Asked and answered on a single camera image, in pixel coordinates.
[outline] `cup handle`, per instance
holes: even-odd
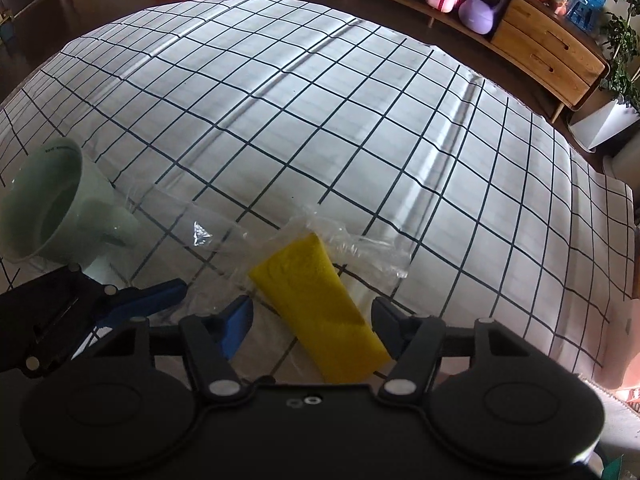
[[[94,232],[101,241],[120,247],[136,244],[139,226],[129,211],[100,200],[85,202],[78,219],[79,229]]]

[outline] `white fabric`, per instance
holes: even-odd
[[[632,289],[624,184],[441,50],[327,7],[142,10],[70,42],[2,115],[3,185],[60,134],[116,167],[116,186],[123,174],[155,180],[252,232],[272,234],[319,203],[351,233],[411,251],[409,276],[390,293],[407,312],[457,326],[493,316],[589,377],[607,309]],[[159,252],[175,243],[161,227]],[[180,254],[189,281],[205,264]],[[3,265],[6,286],[26,278]],[[356,278],[342,275],[370,301]],[[246,343],[253,371],[317,377],[272,312],[258,304],[256,319],[254,332],[280,336],[268,350]]]

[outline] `cabinet leg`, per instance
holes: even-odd
[[[554,112],[554,114],[551,116],[551,124],[554,124],[556,120],[558,120],[558,117],[562,113],[562,110],[564,110],[564,103],[560,103],[558,105],[558,108],[556,108],[556,111]]]

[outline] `potted plant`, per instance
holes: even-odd
[[[640,0],[623,1],[628,3],[626,16],[607,12],[610,19],[600,28],[605,37],[602,47],[610,65],[609,75],[600,84],[604,103],[586,117],[577,112],[569,124],[575,140],[589,152],[640,119],[640,90],[636,86],[640,68],[633,75],[629,72],[630,63],[640,55],[640,38],[630,26],[631,18],[640,15]]]

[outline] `cup rim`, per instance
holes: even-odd
[[[41,153],[46,152],[47,150],[50,150],[51,148],[56,147],[56,146],[66,146],[68,148],[72,148],[76,152],[76,154],[79,156],[79,158],[80,158],[80,175],[79,175],[79,178],[78,178],[78,187],[79,187],[80,182],[82,182],[82,177],[84,176],[84,170],[85,170],[84,156],[82,155],[82,148],[80,148],[80,145],[77,142],[75,142],[73,139],[70,139],[68,137],[59,137],[57,139],[48,140],[47,142],[45,142],[44,144],[39,146],[36,150],[31,152],[27,156],[26,160],[24,161],[24,163],[21,165],[20,169],[18,170],[18,173],[16,174],[16,176],[18,176],[20,174],[20,172],[24,168],[26,168],[28,166],[28,164],[35,164],[36,163],[36,157],[33,156],[33,155],[41,154]],[[45,249],[47,247],[47,245],[49,245],[49,243],[56,236],[58,231],[60,230],[60,227],[65,222],[66,217],[69,215],[69,211],[71,211],[73,204],[78,199],[78,187],[76,187],[76,193],[74,195],[74,199],[71,201],[71,204],[69,205],[69,209],[67,210],[65,215],[60,220],[60,223],[58,224],[58,226],[49,235],[49,238],[47,238],[47,240],[42,245],[38,246],[34,251],[32,251],[27,256],[21,256],[19,258],[12,258],[11,256],[5,256],[4,255],[4,252],[8,249],[8,245],[3,243],[2,240],[0,240],[0,244],[1,244],[0,251],[2,251],[2,255],[1,256],[3,258],[7,259],[11,263],[18,264],[18,263],[25,262],[25,261],[33,258],[39,252],[41,252],[43,249]],[[13,192],[15,192],[15,190],[12,187],[12,188],[9,189],[9,193],[7,194],[7,196],[5,198],[11,196],[11,194]]]

